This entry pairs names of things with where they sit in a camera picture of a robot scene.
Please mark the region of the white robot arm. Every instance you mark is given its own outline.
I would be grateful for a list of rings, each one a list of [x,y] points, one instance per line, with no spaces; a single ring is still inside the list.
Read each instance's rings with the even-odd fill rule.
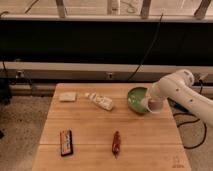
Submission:
[[[191,89],[195,78],[191,71],[181,69],[163,76],[148,90],[156,101],[170,98],[185,107],[203,122],[213,127],[213,100]]]

